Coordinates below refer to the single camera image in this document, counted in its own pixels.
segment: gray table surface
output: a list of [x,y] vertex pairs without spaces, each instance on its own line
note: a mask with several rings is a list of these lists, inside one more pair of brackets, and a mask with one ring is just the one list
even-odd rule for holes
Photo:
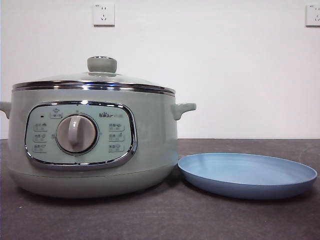
[[[59,199],[17,187],[1,140],[3,240],[319,240],[320,180],[299,196],[241,200],[202,191],[176,168],[162,183],[136,193]],[[320,173],[320,139],[179,139],[180,156],[226,152],[297,161]]]

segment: wall outlet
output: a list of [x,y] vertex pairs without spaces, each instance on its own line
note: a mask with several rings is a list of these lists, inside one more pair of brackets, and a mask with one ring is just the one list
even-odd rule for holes
[[93,26],[114,26],[115,5],[113,3],[93,5]]
[[320,4],[308,4],[305,11],[305,25],[320,27]]

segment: blue plate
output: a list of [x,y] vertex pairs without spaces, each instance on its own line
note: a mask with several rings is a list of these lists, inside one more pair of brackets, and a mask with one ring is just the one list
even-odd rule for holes
[[242,153],[201,153],[178,161],[185,179],[208,192],[239,199],[270,200],[310,189],[317,172],[277,157]]

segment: glass lid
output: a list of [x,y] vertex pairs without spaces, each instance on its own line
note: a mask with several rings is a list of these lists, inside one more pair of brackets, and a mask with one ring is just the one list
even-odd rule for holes
[[175,95],[175,90],[140,78],[117,74],[117,61],[107,56],[93,56],[87,60],[89,72],[51,76],[37,81],[22,82],[13,91],[40,89],[83,89],[146,92]]

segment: mint green pot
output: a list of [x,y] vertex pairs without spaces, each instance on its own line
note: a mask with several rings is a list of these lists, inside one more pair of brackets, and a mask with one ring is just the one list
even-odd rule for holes
[[[94,72],[16,84],[11,103],[1,102],[7,166],[21,188],[61,198],[114,196],[160,183],[177,164],[177,120],[196,104],[176,104],[172,89],[113,73],[117,61],[109,57],[89,58],[88,69]],[[73,116],[89,120],[94,133],[84,120],[72,125]],[[63,120],[70,121],[65,129]]]

